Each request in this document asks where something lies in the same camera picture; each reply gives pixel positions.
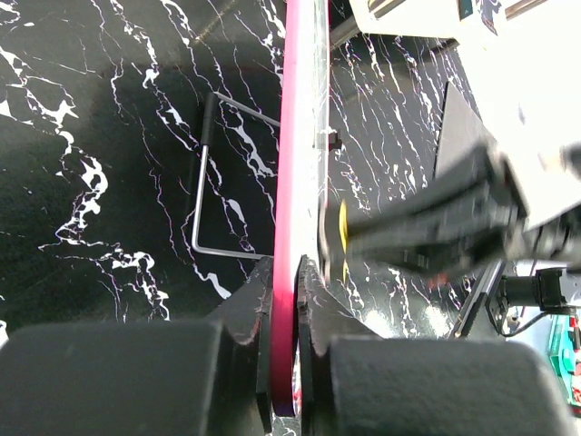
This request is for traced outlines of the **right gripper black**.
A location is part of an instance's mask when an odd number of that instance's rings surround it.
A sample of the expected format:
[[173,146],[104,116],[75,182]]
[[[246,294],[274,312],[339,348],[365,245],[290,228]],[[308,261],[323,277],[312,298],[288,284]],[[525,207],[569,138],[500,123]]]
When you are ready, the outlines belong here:
[[347,259],[460,275],[503,257],[524,215],[501,158],[480,144],[408,199],[369,217],[349,214]]

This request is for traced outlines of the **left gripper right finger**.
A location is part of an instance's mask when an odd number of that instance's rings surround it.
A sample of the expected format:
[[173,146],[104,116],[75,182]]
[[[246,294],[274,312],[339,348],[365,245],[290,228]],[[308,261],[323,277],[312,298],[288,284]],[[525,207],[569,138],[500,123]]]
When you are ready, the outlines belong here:
[[512,342],[384,339],[327,291],[317,265],[297,278],[306,435],[568,435],[549,366]]

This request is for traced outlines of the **pink framed whiteboard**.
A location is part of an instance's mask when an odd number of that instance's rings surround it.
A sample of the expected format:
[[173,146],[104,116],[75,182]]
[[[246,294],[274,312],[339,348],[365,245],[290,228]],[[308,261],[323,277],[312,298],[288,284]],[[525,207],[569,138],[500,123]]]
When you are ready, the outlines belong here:
[[274,412],[294,415],[297,275],[318,258],[318,209],[327,199],[330,23],[326,1],[289,1],[281,95],[272,269],[270,388]]

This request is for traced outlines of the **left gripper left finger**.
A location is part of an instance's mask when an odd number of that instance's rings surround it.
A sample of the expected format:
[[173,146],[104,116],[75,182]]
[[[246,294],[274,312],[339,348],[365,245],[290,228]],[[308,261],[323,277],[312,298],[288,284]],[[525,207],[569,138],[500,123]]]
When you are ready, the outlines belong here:
[[265,435],[272,261],[202,319],[26,327],[1,350],[4,435]]

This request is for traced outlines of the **yellow black whiteboard eraser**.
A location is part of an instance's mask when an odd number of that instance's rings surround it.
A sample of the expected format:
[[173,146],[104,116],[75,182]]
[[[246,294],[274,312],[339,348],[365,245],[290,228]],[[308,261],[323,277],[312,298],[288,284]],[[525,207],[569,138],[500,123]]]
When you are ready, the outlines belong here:
[[326,284],[345,283],[348,242],[345,202],[322,203],[319,208],[318,253],[320,274]]

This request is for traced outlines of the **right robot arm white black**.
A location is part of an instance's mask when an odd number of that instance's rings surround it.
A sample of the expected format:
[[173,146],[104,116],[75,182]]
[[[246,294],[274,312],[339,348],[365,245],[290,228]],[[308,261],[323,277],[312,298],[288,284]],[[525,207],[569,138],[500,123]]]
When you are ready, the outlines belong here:
[[354,35],[352,123],[370,141],[360,206],[330,206],[320,256],[453,278],[499,260],[580,268],[580,93],[564,53],[529,32],[484,50],[445,39]]

